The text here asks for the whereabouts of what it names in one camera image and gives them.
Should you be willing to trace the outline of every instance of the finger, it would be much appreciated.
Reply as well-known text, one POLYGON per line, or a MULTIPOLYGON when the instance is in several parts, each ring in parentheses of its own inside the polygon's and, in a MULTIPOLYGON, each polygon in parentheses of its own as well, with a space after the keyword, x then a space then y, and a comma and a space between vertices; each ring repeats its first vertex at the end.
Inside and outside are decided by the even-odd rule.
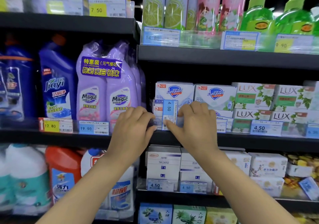
POLYGON ((207 103, 201 103, 200 105, 202 107, 203 113, 208 115, 209 114, 208 104, 207 103))
POLYGON ((147 110, 144 107, 138 106, 133 110, 130 117, 137 121, 145 112, 147 112, 147 110))
POLYGON ((193 102, 190 104, 190 107, 192 107, 193 112, 194 112, 195 114, 199 114, 199 113, 202 113, 202 112, 203 112, 202 107, 201 107, 199 101, 193 101, 193 102))
POLYGON ((151 126, 146 130, 145 133, 145 148, 147 147, 148 143, 150 142, 151 137, 153 136, 154 131, 157 130, 157 126, 151 126))
POLYGON ((167 128, 173 133, 173 135, 177 138, 179 142, 182 142, 183 138, 183 129, 178 127, 176 124, 171 122, 170 120, 164 120, 163 123, 167 126, 167 128))
POLYGON ((178 116, 187 116, 187 115, 192 115, 194 114, 192 108, 190 107, 190 105, 182 105, 182 107, 180 108, 180 110, 178 111, 178 116))
POLYGON ((147 124, 150 122, 151 119, 154 119, 155 115, 150 112, 145 112, 143 115, 138 119, 138 122, 141 122, 143 125, 145 125, 145 128, 147 127, 147 124))
POLYGON ((209 110, 209 115, 210 115, 211 117, 213 117, 213 118, 216 119, 216 111, 214 111, 214 110, 209 110))
POLYGON ((125 118, 129 118, 131 116, 131 114, 133 113, 133 110, 135 109, 135 107, 129 107, 127 108, 127 110, 125 111, 125 118))

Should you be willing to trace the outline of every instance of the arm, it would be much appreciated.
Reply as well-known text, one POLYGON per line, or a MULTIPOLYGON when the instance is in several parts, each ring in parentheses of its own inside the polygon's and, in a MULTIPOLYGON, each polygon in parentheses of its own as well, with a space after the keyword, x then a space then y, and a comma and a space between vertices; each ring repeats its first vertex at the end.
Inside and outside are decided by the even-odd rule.
POLYGON ((178 114, 184 116, 183 128, 170 121, 165 124, 221 189, 240 222, 298 224, 289 212, 218 149, 214 110, 208 110, 206 103, 194 101, 183 105, 178 114))
POLYGON ((147 147, 156 130, 146 130, 151 118, 140 106, 121 113, 104 156, 37 224, 91 224, 112 187, 147 147))

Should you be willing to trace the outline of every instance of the lux logo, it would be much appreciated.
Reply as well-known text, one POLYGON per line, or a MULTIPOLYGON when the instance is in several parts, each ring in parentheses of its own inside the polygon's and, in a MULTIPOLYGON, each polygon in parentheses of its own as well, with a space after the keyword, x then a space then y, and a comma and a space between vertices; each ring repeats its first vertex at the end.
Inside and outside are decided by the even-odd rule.
POLYGON ((247 88, 246 88, 246 85, 244 85, 243 87, 242 87, 242 86, 239 86, 239 91, 249 92, 249 91, 251 91, 251 90, 257 92, 257 91, 255 90, 255 86, 249 85, 247 88))
POLYGON ((249 111, 247 112, 247 111, 246 111, 246 112, 245 112, 245 115, 244 115, 243 113, 244 113, 244 112, 241 112, 240 115, 239 115, 239 112, 237 112, 237 116, 238 116, 238 117, 242 117, 242 118, 246 118, 246 117, 251 116, 251 117, 253 118, 253 115, 252 115, 253 112, 249 112, 249 111))
POLYGON ((285 94, 285 95, 289 95, 291 93, 297 94, 297 91, 296 91, 296 88, 289 88, 289 90, 287 90, 287 88, 285 88, 285 91, 283 90, 283 88, 280 88, 280 93, 285 94))
POLYGON ((287 114, 287 113, 275 113, 274 114, 274 119, 276 119, 276 120, 284 120, 286 118, 288 120, 290 120, 289 114, 287 114))

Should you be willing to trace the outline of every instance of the right hand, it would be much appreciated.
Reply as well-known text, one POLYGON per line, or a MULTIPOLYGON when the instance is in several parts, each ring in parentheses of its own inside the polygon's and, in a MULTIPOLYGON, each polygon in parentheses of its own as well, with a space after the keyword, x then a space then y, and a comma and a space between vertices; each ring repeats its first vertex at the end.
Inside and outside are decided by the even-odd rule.
POLYGON ((183 128, 169 120, 165 120, 164 124, 194 158, 205 152, 218 151, 214 110, 209 110, 206 103, 194 101, 190 105, 183 105, 178 116, 184 116, 183 128))

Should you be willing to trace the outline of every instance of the left hand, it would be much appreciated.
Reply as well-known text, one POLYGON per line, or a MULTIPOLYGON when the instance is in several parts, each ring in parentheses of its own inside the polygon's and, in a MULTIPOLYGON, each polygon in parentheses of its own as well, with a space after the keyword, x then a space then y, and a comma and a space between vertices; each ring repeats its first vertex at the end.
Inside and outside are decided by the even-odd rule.
POLYGON ((108 157, 120 161, 125 170, 143 153, 157 126, 147 129, 153 113, 141 106, 129 107, 116 121, 110 145, 106 151, 108 157))

